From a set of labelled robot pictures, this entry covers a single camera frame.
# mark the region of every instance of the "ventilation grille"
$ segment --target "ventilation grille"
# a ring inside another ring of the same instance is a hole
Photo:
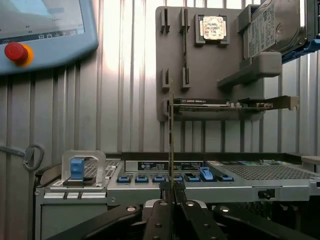
[[[307,173],[298,169],[286,167],[283,165],[260,165],[243,166],[231,165],[223,166],[226,170],[237,174],[245,180],[301,180],[314,179],[317,175]]]
[[[105,160],[105,178],[110,179],[119,161]],[[84,177],[94,178],[97,176],[98,162],[95,159],[88,159],[84,162]]]

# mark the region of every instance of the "hard drive label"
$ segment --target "hard drive label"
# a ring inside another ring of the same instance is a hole
[[[175,161],[174,171],[198,171],[202,168],[202,161]],[[169,162],[167,161],[139,161],[138,171],[168,171]]]
[[[254,57],[276,43],[274,4],[270,4],[263,13],[252,21],[248,27],[247,35],[249,57]]]

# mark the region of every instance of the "screw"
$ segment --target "screw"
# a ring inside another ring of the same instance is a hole
[[[224,212],[224,213],[227,213],[227,212],[230,211],[230,209],[227,208],[226,206],[221,206],[221,207],[220,207],[220,210],[221,210],[222,212]]]
[[[136,208],[134,206],[129,206],[127,209],[126,209],[128,212],[133,212],[136,210]]]
[[[192,201],[187,201],[186,204],[187,204],[189,207],[192,207],[192,206],[195,205]]]

